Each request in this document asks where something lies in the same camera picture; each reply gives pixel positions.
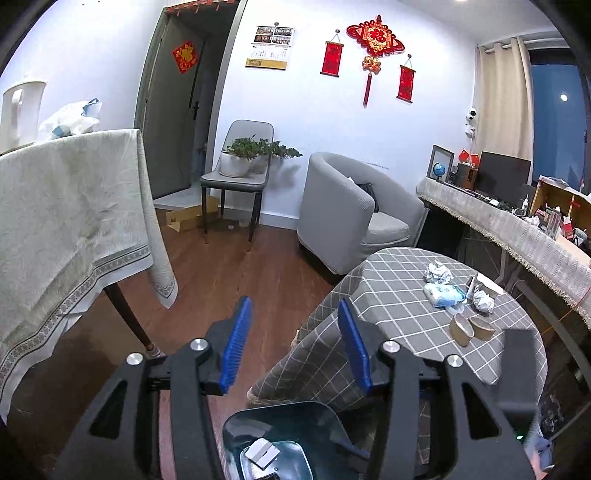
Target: gray plaid tablecloth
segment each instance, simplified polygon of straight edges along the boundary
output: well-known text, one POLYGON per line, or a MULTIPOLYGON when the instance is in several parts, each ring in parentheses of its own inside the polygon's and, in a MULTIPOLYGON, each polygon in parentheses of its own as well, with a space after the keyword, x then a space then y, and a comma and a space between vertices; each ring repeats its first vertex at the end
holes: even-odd
MULTIPOLYGON (((493 338, 487 342, 473 339, 469 346, 459 346, 449 332, 451 315, 433 307, 423 293, 423 274, 435 261, 452 271, 452 284, 457 286, 465 286, 476 272, 449 257, 418 248, 387 248, 368 257, 310 315, 291 352, 249 390, 249 402, 269 405, 315 400, 336 411, 364 405, 337 324, 336 309, 345 297, 350 297, 364 321, 376 323, 389 338, 416 355, 442 360, 456 353, 487 383, 495 382, 499 375, 502 330, 534 330, 539 398, 548 366, 540 333, 526 312, 508 293, 499 295, 488 319, 497 329, 493 338)), ((473 312, 468 312, 470 315, 477 313, 471 304, 466 308, 473 312)))

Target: globe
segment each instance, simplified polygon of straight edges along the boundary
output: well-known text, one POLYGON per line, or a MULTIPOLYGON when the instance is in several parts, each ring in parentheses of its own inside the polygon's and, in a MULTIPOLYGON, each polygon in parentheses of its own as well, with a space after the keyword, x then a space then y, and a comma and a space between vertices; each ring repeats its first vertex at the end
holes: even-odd
POLYGON ((435 165, 433 166, 433 173, 436 177, 443 177, 445 175, 445 172, 445 165, 443 165, 442 163, 435 163, 435 165))

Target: gray armchair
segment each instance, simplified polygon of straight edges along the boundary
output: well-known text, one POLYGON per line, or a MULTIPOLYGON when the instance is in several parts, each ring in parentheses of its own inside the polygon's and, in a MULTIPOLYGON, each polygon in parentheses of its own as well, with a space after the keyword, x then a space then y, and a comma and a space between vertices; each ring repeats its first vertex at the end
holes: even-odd
POLYGON ((386 174, 320 152, 310 156, 297 235, 332 273, 347 274, 382 248, 413 247, 426 214, 423 202, 386 174), (377 213, 374 199, 358 187, 366 183, 372 185, 377 213))

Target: crumpled tissue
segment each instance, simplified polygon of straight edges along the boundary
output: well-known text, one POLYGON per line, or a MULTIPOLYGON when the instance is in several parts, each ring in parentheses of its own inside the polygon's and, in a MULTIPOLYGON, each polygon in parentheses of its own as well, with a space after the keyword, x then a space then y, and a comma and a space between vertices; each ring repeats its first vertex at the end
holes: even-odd
POLYGON ((495 308, 495 299, 483 290, 478 290, 472 297, 474 308, 482 313, 492 313, 495 308))
POLYGON ((429 283, 447 284, 452 278, 452 272, 441 262, 429 263, 425 271, 425 280, 429 283))

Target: plastic bag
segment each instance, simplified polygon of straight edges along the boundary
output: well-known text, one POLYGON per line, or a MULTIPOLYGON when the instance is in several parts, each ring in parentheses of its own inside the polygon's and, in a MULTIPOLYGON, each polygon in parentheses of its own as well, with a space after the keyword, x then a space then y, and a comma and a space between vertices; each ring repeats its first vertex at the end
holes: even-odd
POLYGON ((80 135, 98 130, 102 102, 98 98, 90 101, 69 103, 41 123, 37 143, 55 138, 80 135))
POLYGON ((423 292, 434 307, 450 307, 466 300, 466 294, 455 285, 427 283, 423 292))

